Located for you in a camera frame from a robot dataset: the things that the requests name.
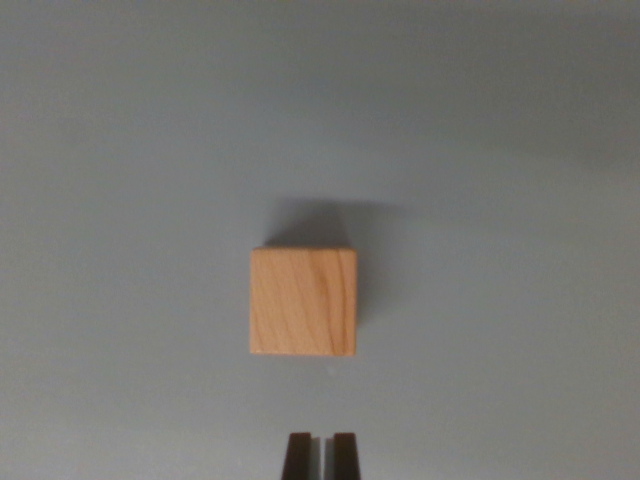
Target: wood grain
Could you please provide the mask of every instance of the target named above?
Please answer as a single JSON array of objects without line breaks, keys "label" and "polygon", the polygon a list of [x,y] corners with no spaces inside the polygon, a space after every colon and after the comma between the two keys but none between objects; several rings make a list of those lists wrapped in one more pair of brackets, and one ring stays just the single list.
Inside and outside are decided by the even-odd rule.
[{"label": "wood grain", "polygon": [[251,352],[355,355],[356,293],[353,249],[253,250]]}]

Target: block face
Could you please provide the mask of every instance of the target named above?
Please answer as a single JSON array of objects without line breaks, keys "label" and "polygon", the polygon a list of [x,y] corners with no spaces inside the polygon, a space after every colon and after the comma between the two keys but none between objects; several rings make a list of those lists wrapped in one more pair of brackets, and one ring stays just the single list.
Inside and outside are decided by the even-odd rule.
[{"label": "block face", "polygon": [[355,355],[356,297],[353,249],[253,250],[251,352]]}]

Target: wooden cube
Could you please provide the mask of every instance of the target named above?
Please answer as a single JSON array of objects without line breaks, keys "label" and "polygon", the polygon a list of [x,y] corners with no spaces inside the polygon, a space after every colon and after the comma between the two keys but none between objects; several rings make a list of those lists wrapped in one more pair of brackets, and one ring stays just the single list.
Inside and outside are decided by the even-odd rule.
[{"label": "wooden cube", "polygon": [[357,254],[350,248],[251,252],[251,353],[355,355]]}]

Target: wooden block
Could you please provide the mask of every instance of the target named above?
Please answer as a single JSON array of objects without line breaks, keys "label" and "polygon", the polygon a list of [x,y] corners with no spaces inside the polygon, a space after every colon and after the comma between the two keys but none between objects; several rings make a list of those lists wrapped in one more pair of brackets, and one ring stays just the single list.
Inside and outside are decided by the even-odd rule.
[{"label": "wooden block", "polygon": [[287,455],[284,457],[281,480],[309,480],[311,478],[311,441],[310,433],[289,435],[289,445],[287,446]]},{"label": "wooden block", "polygon": [[360,463],[355,433],[333,436],[333,480],[360,480]]},{"label": "wooden block", "polygon": [[357,254],[350,248],[251,252],[251,353],[355,355]]}]

